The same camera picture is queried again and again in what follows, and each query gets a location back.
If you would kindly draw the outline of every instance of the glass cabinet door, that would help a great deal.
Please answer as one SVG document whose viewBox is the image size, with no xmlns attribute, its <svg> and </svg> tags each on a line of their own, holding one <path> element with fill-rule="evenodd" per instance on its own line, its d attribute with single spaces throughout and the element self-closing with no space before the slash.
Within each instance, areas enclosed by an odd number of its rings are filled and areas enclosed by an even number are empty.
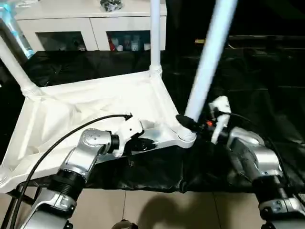
<svg viewBox="0 0 305 229">
<path fill-rule="evenodd" d="M 99 50 L 150 49 L 150 17 L 91 18 Z M 165 50 L 166 16 L 160 17 L 160 50 Z"/>
<path fill-rule="evenodd" d="M 17 22 L 35 52 L 98 50 L 89 18 L 33 19 Z"/>
<path fill-rule="evenodd" d="M 85 51 L 86 45 L 80 31 L 37 32 L 40 43 L 46 51 Z"/>
</svg>

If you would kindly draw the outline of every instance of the black plastic sheet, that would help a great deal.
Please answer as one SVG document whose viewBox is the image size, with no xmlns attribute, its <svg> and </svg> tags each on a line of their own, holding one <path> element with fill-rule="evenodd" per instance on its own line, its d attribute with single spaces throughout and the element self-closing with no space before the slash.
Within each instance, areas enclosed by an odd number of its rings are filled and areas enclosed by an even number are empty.
<svg viewBox="0 0 305 229">
<path fill-rule="evenodd" d="M 38 52 L 24 68 L 38 86 L 49 86 L 144 71 L 149 68 L 149 58 L 148 52 Z M 173 60 L 170 54 L 162 53 L 163 81 L 183 114 L 198 58 L 180 57 L 178 65 L 172 64 Z M 248 117 L 260 126 L 259 131 L 269 134 L 284 158 L 292 183 L 303 191 L 304 183 L 294 170 L 305 177 L 304 63 L 303 51 L 225 50 L 208 95 L 208 102 L 228 96 L 232 112 Z M 15 122 L 17 110 L 8 107 L 6 112 L 10 114 L 6 119 L 12 117 Z M 207 113 L 205 107 L 202 118 Z M 258 131 L 234 118 L 230 125 Z M 49 180 L 44 177 L 35 183 L 44 186 Z M 96 165 L 87 186 L 251 192 L 250 183 L 235 172 L 224 147 L 201 137 L 190 149 L 172 146 Z"/>
</svg>

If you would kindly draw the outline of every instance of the black cable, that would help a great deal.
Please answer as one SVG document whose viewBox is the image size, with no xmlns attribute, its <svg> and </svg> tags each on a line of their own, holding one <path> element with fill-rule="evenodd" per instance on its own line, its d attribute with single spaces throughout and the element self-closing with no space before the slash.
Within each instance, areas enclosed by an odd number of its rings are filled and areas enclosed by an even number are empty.
<svg viewBox="0 0 305 229">
<path fill-rule="evenodd" d="M 75 132 L 83 129 L 84 127 L 92 124 L 92 123 L 95 123 L 95 122 L 98 122 L 100 120 L 103 120 L 103 119 L 107 119 L 107 118 L 115 118 L 115 117 L 123 117 L 125 119 L 129 119 L 130 117 L 132 117 L 132 115 L 127 115 L 127 114 L 112 114 L 112 115 L 108 115 L 108 116 L 104 116 L 104 117 L 100 117 L 100 118 L 96 118 L 96 119 L 93 119 L 77 128 L 75 128 L 74 130 L 71 130 L 69 133 L 67 133 L 65 136 L 63 136 L 62 138 L 60 138 L 57 142 L 55 142 L 40 158 L 39 160 L 36 162 L 36 164 L 34 165 L 34 167 L 32 168 L 32 170 L 30 171 L 23 187 L 22 187 L 22 190 L 21 190 L 21 194 L 20 194 L 20 197 L 18 198 L 17 200 L 17 204 L 16 204 L 16 207 L 15 207 L 15 210 L 14 210 L 14 213 L 13 213 L 13 216 L 12 216 L 12 219 L 11 219 L 11 223 L 10 223 L 10 229 L 14 229 L 15 228 L 15 224 L 16 224 L 16 220 L 17 220 L 17 216 L 18 216 L 18 212 L 19 212 L 19 208 L 21 206 L 21 203 L 22 203 L 22 197 L 23 195 L 25 194 L 25 191 L 27 189 L 27 187 L 29 186 L 29 183 L 30 183 L 30 180 L 31 180 L 31 177 L 33 176 L 35 170 L 37 169 L 37 167 L 39 166 L 39 164 L 43 161 L 43 159 L 56 147 L 58 146 L 63 140 L 65 140 L 67 137 L 71 136 L 72 134 L 74 134 Z"/>
<path fill-rule="evenodd" d="M 284 160 L 282 158 L 282 156 L 280 155 L 275 143 L 272 141 L 272 139 L 264 132 L 262 132 L 262 129 L 254 122 L 252 122 L 250 119 L 240 115 L 240 114 L 235 114 L 235 113 L 230 113 L 230 112 L 222 112 L 222 111 L 218 111 L 220 114 L 224 114 L 224 115 L 230 115 L 230 116 L 233 116 L 233 117 L 237 117 L 237 118 L 240 118 L 240 119 L 243 119 L 245 121 L 247 121 L 248 123 L 250 123 L 251 125 L 253 125 L 258 132 L 261 132 L 261 134 L 263 135 L 264 138 L 266 138 L 271 147 L 273 148 L 273 151 L 274 153 L 276 154 L 276 156 L 278 157 L 278 160 L 279 160 L 279 164 L 282 168 L 282 172 L 283 172 L 283 175 L 284 175 L 284 178 L 287 182 L 287 186 L 289 189 L 292 189 L 292 193 L 295 195 L 295 197 L 301 202 L 301 204 L 305 207 L 305 201 L 303 200 L 303 198 L 299 195 L 298 192 L 295 191 L 293 185 L 291 184 L 291 181 L 290 181 L 290 178 L 288 176 L 288 173 L 286 172 L 285 168 L 284 168 Z M 297 176 L 302 180 L 302 182 L 305 184 L 305 179 L 302 177 L 302 175 L 294 168 L 294 166 L 292 166 L 290 163 L 287 163 L 291 169 L 297 174 Z"/>
</svg>

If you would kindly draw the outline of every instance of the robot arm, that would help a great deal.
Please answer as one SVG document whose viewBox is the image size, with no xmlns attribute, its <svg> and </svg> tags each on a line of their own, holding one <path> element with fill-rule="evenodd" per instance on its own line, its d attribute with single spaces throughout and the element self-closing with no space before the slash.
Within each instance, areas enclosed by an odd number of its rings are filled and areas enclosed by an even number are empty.
<svg viewBox="0 0 305 229">
<path fill-rule="evenodd" d="M 262 138 L 235 127 L 226 147 L 236 170 L 252 183 L 260 216 L 266 220 L 262 229 L 305 228 L 305 208 L 287 190 L 279 160 Z"/>
<path fill-rule="evenodd" d="M 44 189 L 22 229 L 72 229 L 68 221 L 99 155 L 118 150 L 118 135 L 97 129 L 85 130 L 77 146 L 68 154 L 49 187 Z"/>
</svg>

